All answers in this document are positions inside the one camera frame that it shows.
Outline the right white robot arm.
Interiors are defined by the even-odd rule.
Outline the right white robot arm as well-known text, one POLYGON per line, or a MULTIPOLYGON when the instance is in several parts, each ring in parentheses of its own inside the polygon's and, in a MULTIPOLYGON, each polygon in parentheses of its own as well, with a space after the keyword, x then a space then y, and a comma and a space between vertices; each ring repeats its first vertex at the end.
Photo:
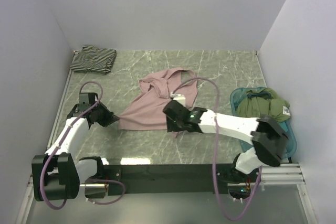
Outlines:
POLYGON ((240 118, 199 107, 189 110, 176 100, 170 101, 163 113, 169 132, 214 133, 251 145, 249 150, 235 157, 228 170, 215 170, 215 175, 227 183, 243 183, 264 165, 279 167, 289 140, 282 127, 268 115, 240 118))

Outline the pink tank top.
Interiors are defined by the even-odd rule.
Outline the pink tank top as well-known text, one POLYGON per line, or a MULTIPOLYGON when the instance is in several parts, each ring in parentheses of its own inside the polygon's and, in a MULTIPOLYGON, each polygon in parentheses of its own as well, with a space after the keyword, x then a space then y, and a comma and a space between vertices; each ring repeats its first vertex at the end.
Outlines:
POLYGON ((193 80, 183 87, 182 73, 190 78, 196 77, 192 70, 181 67, 150 73, 139 81, 141 93, 119 115, 119 129, 130 131, 166 130, 164 107, 171 100, 171 93, 185 96, 185 104, 190 108, 197 97, 197 81, 193 80))

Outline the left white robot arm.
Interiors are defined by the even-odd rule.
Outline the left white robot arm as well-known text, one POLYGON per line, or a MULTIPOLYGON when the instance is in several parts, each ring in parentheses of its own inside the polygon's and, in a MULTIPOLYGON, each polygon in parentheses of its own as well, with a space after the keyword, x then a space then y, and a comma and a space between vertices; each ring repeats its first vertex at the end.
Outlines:
POLYGON ((36 155, 31 163, 34 197, 37 201, 74 199, 80 185, 88 179, 99 183, 105 170, 100 157, 85 157, 75 163, 77 152, 91 126, 102 127, 119 118, 99 101, 94 92, 79 94, 79 102, 67 115, 66 125, 54 144, 43 154, 36 155))

